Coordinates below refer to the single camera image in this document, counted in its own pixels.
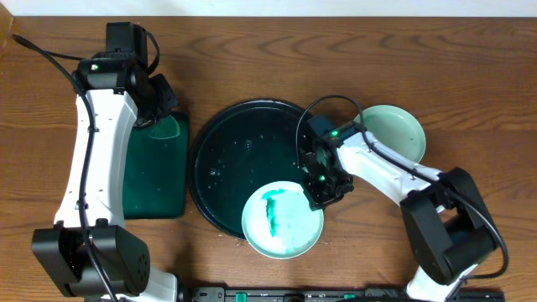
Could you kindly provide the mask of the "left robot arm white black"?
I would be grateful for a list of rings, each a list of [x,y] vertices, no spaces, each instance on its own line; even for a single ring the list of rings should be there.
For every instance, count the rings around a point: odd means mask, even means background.
[[[178,99],[148,58],[154,36],[109,23],[106,48],[68,74],[76,92],[76,142],[67,189],[50,228],[31,248],[66,297],[176,301],[175,275],[155,268],[147,244],[126,228],[123,177],[131,132],[170,115]]]

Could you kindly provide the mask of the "pale green plate front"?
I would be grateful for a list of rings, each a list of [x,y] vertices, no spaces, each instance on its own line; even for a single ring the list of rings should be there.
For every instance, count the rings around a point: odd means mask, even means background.
[[[277,181],[257,189],[242,210],[242,232],[265,257],[296,258],[309,251],[324,227],[324,212],[310,209],[301,185]]]

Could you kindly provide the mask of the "pale green plate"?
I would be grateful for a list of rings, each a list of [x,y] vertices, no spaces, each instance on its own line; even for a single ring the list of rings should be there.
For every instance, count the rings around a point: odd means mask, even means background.
[[[296,258],[309,251],[324,227],[324,212],[310,209],[301,185],[277,181],[257,189],[242,210],[242,232],[265,257]]]
[[[409,112],[391,105],[377,105],[363,112],[365,127],[384,146],[419,163],[425,155],[425,131]]]

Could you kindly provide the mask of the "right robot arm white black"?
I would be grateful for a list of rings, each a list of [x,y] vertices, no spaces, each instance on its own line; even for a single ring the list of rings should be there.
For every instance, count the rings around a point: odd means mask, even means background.
[[[302,182],[313,211],[343,199],[358,177],[401,210],[418,271],[411,299],[448,301],[503,239],[473,178],[417,164],[380,143],[363,125],[336,128],[324,115],[301,119],[296,144],[307,172]]]

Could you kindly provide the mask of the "green scrub sponge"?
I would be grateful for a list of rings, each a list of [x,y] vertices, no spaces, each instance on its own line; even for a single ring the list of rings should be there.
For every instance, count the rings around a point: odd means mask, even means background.
[[[179,135],[180,125],[172,115],[161,119],[149,130],[149,137],[157,140],[172,139],[178,137]]]

